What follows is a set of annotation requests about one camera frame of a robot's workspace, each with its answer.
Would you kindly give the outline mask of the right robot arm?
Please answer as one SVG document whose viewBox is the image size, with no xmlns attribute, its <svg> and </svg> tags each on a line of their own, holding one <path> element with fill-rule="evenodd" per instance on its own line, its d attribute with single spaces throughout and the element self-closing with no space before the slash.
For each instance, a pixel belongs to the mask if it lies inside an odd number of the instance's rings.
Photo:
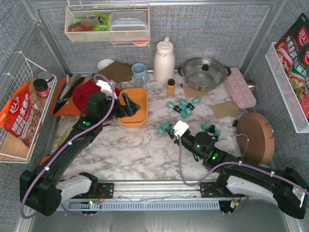
<svg viewBox="0 0 309 232">
<path fill-rule="evenodd" d="M 202 130 L 192 135 L 183 121 L 175 125 L 168 121 L 159 132 L 167 133 L 179 149 L 190 151 L 196 161 L 201 160 L 209 173 L 217 172 L 217 191 L 254 196 L 271 202 L 285 214 L 304 219 L 309 203 L 309 186 L 293 168 L 284 170 L 250 165 L 241 158 L 215 147 L 220 131 L 214 125 L 204 124 Z"/>
</svg>

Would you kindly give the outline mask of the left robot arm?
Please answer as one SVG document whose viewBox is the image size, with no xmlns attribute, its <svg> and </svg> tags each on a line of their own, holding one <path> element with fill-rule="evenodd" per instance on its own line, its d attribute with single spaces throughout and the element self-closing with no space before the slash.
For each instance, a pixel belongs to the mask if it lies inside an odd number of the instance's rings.
<svg viewBox="0 0 309 232">
<path fill-rule="evenodd" d="M 126 93 L 120 96 L 124 104 L 115 95 L 106 96 L 103 92 L 90 95 L 87 108 L 82 111 L 60 147 L 36 170 L 25 170 L 20 175 L 22 206 L 50 216 L 65 200 L 78 195 L 98 196 L 98 178 L 92 174 L 81 172 L 70 180 L 60 179 L 77 155 L 101 133 L 106 120 L 134 116 L 140 110 L 141 106 L 133 102 Z"/>
</svg>

